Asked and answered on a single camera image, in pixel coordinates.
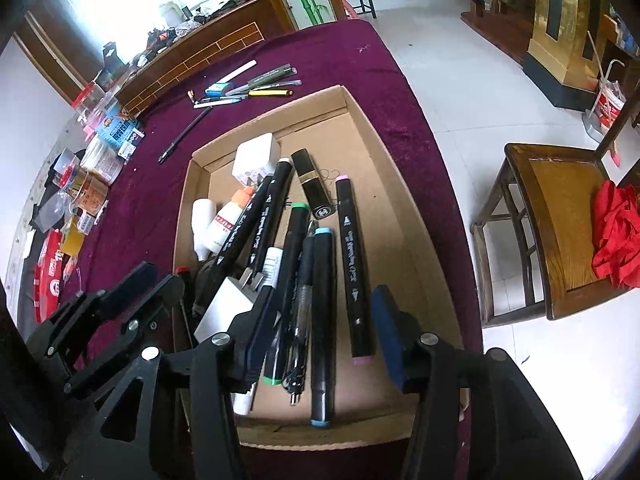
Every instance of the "blue eraser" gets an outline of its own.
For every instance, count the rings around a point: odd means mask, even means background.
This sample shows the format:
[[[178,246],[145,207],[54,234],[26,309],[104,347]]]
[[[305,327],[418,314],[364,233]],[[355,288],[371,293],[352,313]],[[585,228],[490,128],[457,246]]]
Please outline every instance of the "blue eraser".
[[[233,83],[213,83],[204,93],[207,97],[220,97],[224,95],[225,91],[231,90],[233,85]]]

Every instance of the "bright light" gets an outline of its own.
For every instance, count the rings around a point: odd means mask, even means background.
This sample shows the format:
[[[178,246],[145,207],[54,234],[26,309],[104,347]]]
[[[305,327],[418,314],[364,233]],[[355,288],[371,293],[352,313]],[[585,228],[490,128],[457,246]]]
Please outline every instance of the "bright light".
[[[70,0],[78,21],[95,41],[116,42],[118,56],[129,62],[146,48],[148,33],[165,28],[159,6],[171,0]]]

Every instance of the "floor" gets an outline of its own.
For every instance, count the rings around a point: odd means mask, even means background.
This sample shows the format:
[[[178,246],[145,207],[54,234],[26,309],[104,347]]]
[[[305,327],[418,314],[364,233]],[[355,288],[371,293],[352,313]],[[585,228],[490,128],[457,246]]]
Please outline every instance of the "floor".
[[[460,20],[468,0],[374,3],[378,18],[368,20],[404,71],[431,125],[465,227],[486,200],[507,142],[596,146],[578,112],[553,107],[517,63]],[[640,136],[630,127],[618,151],[621,168],[604,159],[614,181],[640,155]],[[522,272],[510,222],[489,227],[499,314],[524,306]],[[483,331],[485,349],[504,348],[536,389],[585,479],[601,471],[640,414],[639,303],[635,290],[564,320]]]

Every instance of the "orange cap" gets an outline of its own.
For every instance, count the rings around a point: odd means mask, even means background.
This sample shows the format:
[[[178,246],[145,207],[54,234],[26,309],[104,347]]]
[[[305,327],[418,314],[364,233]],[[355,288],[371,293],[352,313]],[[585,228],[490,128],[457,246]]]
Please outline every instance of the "orange cap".
[[[254,194],[254,188],[251,186],[247,186],[244,189],[238,189],[231,197],[231,202],[235,202],[240,207],[244,208],[249,202],[251,195]]]

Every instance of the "cardboard box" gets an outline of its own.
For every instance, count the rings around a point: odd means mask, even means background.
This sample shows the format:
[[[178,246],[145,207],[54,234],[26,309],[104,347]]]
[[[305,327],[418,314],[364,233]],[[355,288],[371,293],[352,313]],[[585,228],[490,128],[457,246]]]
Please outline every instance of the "cardboard box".
[[[218,206],[238,189],[231,175],[236,147],[273,132],[282,156],[308,149],[335,202],[334,179],[349,175],[356,197],[367,255],[370,286],[386,283],[401,310],[414,314],[425,331],[462,347],[462,336],[440,263],[420,213],[382,140],[349,92],[334,86],[285,104],[213,140],[189,163],[175,238],[174,266],[196,268],[191,205],[210,198]],[[305,202],[294,178],[288,202]],[[320,222],[338,234],[338,215]],[[282,247],[289,209],[276,238]],[[259,383],[254,409],[238,420],[240,441],[272,449],[337,449],[368,446],[408,437],[417,396],[400,394],[376,353],[372,364],[353,365],[344,299],[342,258],[337,246],[337,367],[335,421],[327,430],[309,426],[311,394],[289,405],[281,386]],[[174,319],[176,349],[184,348],[184,327]],[[188,399],[185,402],[188,410]]]

